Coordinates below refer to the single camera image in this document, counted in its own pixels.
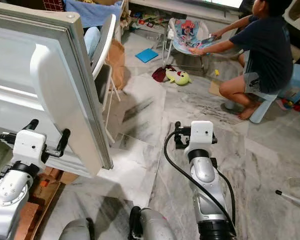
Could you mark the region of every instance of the gray shorts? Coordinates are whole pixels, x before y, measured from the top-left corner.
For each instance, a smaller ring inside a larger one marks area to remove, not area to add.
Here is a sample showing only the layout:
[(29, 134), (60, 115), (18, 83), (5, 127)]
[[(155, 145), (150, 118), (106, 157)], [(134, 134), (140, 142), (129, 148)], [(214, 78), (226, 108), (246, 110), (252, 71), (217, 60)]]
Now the gray shorts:
[(243, 75), (245, 82), (244, 92), (247, 94), (260, 93), (260, 78), (256, 72), (247, 72)]

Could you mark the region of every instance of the green plush toy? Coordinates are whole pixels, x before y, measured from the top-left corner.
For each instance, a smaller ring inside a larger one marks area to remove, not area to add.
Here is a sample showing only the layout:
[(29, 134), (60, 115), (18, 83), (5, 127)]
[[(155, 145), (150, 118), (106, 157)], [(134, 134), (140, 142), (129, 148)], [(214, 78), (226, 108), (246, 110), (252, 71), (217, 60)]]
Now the green plush toy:
[(175, 82), (178, 85), (192, 83), (189, 74), (185, 71), (173, 71), (170, 68), (167, 68), (165, 70), (165, 75), (170, 80), (170, 83)]

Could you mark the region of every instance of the boy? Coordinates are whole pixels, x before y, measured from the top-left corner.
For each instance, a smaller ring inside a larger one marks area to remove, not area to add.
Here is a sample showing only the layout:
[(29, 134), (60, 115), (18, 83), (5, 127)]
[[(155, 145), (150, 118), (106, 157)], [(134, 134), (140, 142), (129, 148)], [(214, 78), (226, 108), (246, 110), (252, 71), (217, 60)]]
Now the boy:
[[(260, 105), (251, 100), (246, 93), (275, 93), (284, 88), (290, 81), (293, 72), (289, 32), (282, 14), (292, 0), (255, 0), (252, 13), (224, 29), (213, 33), (220, 37), (229, 30), (244, 28), (229, 40), (205, 47), (190, 48), (197, 55), (220, 53), (238, 46), (250, 51), (252, 70), (221, 84), (222, 96), (245, 108), (239, 118), (246, 120)], [(239, 61), (244, 65), (243, 54)]]

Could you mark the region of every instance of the hand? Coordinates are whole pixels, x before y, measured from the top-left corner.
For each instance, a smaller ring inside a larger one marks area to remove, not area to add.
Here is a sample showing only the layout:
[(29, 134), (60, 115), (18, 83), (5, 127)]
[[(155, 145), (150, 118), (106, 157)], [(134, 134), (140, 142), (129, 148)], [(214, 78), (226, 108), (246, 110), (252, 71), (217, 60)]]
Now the hand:
[(205, 52), (205, 49), (204, 48), (188, 48), (189, 52), (192, 53), (192, 54), (195, 54), (195, 55), (206, 55), (207, 53)]
[(224, 34), (224, 32), (221, 31), (221, 30), (211, 33), (211, 35), (212, 35), (213, 37), (215, 37), (216, 40), (217, 40), (217, 39), (220, 39), (220, 38), (222, 37), (223, 34)]

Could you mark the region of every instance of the bare foot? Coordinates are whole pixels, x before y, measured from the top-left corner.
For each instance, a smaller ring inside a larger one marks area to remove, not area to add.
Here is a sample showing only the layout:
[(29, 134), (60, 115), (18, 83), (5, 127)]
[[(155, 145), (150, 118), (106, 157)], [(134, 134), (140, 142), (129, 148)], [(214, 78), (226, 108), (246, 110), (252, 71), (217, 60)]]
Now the bare foot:
[(239, 118), (241, 120), (247, 120), (251, 117), (251, 115), (257, 110), (257, 108), (261, 105), (260, 102), (256, 102), (254, 105), (250, 107), (246, 107), (242, 113), (239, 114)]

